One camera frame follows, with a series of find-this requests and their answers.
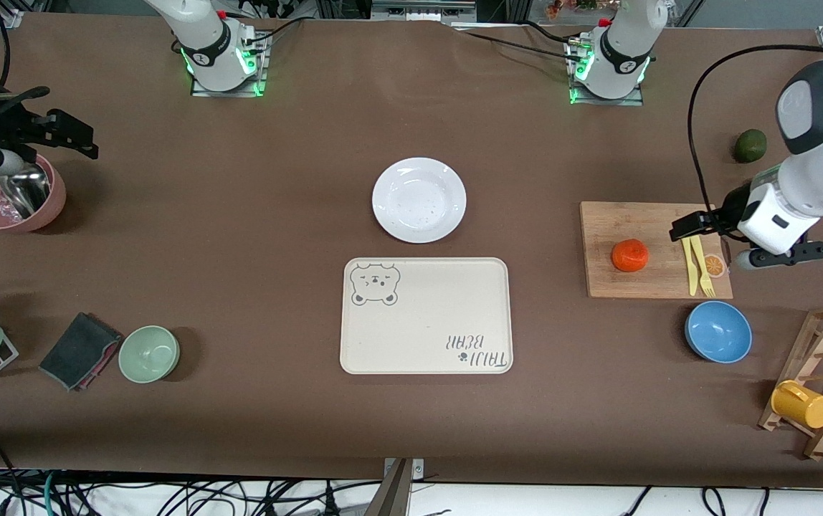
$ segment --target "green fruit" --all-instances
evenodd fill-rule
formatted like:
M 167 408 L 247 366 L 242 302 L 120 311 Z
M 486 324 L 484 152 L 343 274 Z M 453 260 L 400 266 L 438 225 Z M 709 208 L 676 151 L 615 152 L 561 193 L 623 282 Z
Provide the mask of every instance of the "green fruit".
M 765 138 L 765 133 L 760 130 L 747 130 L 736 138 L 736 145 L 733 147 L 733 159 L 739 163 L 753 163 L 765 156 L 765 150 L 769 142 Z

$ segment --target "brown table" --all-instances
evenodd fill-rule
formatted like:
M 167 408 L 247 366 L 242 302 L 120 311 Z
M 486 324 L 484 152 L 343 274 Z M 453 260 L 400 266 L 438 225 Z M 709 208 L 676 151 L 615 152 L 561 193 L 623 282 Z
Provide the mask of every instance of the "brown table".
M 524 29 L 491 29 L 555 49 Z M 795 431 L 756 430 L 823 262 L 736 273 L 755 344 L 735 365 L 690 352 L 693 303 L 586 296 L 581 200 L 696 202 L 685 113 L 711 62 L 811 32 L 668 29 L 641 108 L 570 105 L 562 65 L 437 23 L 311 22 L 278 40 L 261 99 L 188 95 L 157 17 L 29 14 L 9 88 L 96 128 L 98 161 L 44 150 L 70 191 L 38 234 L 0 235 L 0 321 L 22 355 L 0 377 L 0 441 L 19 467 L 376 477 L 425 457 L 447 481 L 823 486 Z M 713 196 L 780 161 L 776 95 L 810 56 L 737 59 L 701 92 Z M 769 155 L 737 166 L 746 128 Z M 450 164 L 470 207 L 409 245 L 376 224 L 379 173 Z M 814 237 L 823 239 L 823 219 Z M 510 268 L 513 369 L 350 376 L 342 270 L 357 256 L 497 256 Z M 78 311 L 124 333 L 173 330 L 168 381 L 113 361 L 82 393 L 36 367 Z

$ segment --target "orange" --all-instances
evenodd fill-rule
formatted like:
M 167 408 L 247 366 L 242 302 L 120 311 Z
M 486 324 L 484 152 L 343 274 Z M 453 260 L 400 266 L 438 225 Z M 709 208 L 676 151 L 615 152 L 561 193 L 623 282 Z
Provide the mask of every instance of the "orange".
M 708 271 L 710 277 L 722 277 L 727 272 L 727 266 L 717 254 L 706 254 L 704 256 L 704 269 Z
M 638 239 L 627 239 L 612 248 L 612 264 L 625 273 L 637 273 L 647 265 L 648 258 L 647 245 Z

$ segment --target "yellow cup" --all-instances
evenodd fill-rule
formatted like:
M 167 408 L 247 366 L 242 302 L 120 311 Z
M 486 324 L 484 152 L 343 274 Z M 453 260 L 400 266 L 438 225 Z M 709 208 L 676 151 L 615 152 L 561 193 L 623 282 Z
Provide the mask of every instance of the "yellow cup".
M 785 380 L 771 393 L 771 409 L 810 428 L 823 427 L 823 395 L 793 380 Z

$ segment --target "wooden cutting board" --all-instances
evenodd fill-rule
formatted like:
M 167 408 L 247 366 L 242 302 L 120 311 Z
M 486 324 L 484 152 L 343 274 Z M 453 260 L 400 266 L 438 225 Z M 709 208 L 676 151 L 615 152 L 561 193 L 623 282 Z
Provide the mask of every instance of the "wooden cutting board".
M 681 242 L 670 241 L 673 220 L 701 209 L 699 204 L 661 203 L 581 203 L 586 262 L 586 290 L 590 297 L 633 297 L 646 300 L 704 300 L 697 289 L 689 296 L 689 277 Z M 624 239 L 638 239 L 650 250 L 647 267 L 637 273 L 624 273 L 612 265 L 612 246 Z M 720 237 L 701 237 L 704 254 L 723 260 Z M 712 278 L 719 300 L 732 300 L 730 274 Z

